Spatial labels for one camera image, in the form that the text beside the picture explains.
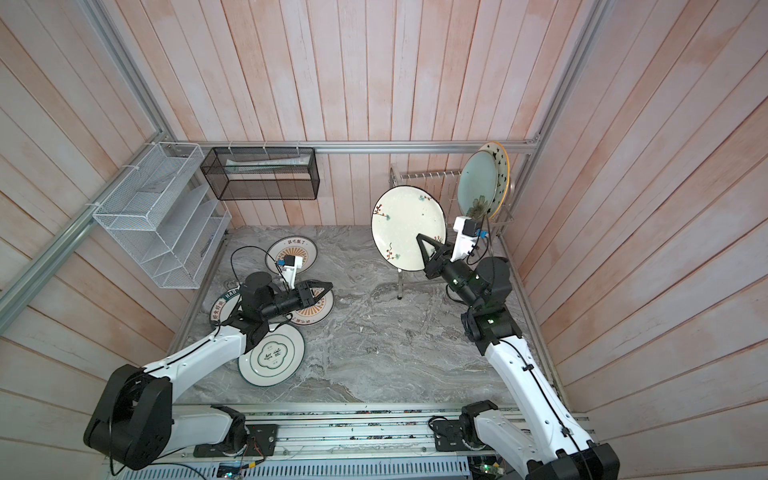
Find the white plate green clover outline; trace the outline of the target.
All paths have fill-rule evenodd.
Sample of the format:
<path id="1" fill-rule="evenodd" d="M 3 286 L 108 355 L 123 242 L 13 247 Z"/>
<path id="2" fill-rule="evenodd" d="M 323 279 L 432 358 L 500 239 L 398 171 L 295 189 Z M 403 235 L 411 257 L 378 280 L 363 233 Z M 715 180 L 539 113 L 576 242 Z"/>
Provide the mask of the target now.
<path id="1" fill-rule="evenodd" d="M 271 387 L 289 379 L 301 366 L 305 341 L 293 325 L 273 329 L 251 351 L 238 359 L 238 368 L 246 382 L 256 387 Z"/>

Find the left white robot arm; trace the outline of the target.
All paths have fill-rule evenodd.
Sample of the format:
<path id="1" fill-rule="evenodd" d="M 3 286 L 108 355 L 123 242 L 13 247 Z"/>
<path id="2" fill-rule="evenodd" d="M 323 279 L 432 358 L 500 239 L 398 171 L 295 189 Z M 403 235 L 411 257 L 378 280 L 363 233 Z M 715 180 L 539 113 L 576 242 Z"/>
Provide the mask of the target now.
<path id="1" fill-rule="evenodd" d="M 211 334 L 164 359 L 141 367 L 126 364 L 112 373 L 85 427 L 84 444 L 132 470 L 199 445 L 225 456 L 244 454 L 249 431 L 241 412 L 211 405 L 178 413 L 176 400 L 261 344 L 287 324 L 289 314 L 316 305 L 332 289 L 330 282 L 305 280 L 282 291 L 269 273 L 250 274 L 229 316 Z"/>

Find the white star patterned plate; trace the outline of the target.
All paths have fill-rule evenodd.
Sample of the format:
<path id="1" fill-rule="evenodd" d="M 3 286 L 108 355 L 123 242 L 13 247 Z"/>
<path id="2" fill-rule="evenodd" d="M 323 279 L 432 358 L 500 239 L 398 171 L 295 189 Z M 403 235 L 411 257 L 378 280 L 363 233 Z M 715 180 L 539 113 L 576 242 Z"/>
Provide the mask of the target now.
<path id="1" fill-rule="evenodd" d="M 490 156 L 490 174 L 486 177 L 485 214 L 492 219 L 500 212 L 507 196 L 511 183 L 511 161 L 504 146 L 496 141 L 491 141 L 481 147 L 481 151 Z"/>

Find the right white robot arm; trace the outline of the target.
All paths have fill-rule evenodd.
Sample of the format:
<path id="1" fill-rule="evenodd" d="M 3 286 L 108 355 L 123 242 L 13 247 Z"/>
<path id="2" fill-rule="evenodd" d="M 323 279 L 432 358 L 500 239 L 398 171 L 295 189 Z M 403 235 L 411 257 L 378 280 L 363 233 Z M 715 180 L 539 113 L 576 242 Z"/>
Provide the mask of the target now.
<path id="1" fill-rule="evenodd" d="M 471 268 L 451 258 L 453 246 L 416 237 L 429 279 L 441 278 L 466 305 L 462 325 L 470 341 L 511 392 L 526 429 L 508 421 L 491 401 L 469 404 L 459 423 L 473 448 L 488 446 L 524 479 L 616 479 L 620 460 L 580 426 L 536 364 L 522 331 L 506 307 L 510 264 L 487 257 Z"/>

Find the cream plate with red berries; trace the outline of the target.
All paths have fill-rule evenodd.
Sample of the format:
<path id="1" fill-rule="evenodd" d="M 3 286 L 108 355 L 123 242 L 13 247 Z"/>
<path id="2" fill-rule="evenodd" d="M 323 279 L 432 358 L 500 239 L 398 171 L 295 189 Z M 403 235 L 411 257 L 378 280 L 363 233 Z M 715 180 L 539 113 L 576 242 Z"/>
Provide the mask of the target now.
<path id="1" fill-rule="evenodd" d="M 392 266 L 403 271 L 424 269 L 419 246 L 426 255 L 434 247 L 417 241 L 423 234 L 443 243 L 446 239 L 446 221 L 440 204 L 425 190 L 400 185 L 386 191 L 376 202 L 371 220 L 374 243 L 381 256 Z"/>

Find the mint green flower plate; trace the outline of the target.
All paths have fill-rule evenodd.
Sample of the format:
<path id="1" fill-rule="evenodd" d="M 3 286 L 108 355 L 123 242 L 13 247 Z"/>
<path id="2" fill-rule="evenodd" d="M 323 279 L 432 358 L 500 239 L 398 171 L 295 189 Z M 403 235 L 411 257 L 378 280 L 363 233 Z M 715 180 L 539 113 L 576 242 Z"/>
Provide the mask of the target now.
<path id="1" fill-rule="evenodd" d="M 497 169 L 493 155 L 487 151 L 472 155 L 459 178 L 457 200 L 461 214 L 474 219 L 489 215 L 496 186 Z"/>

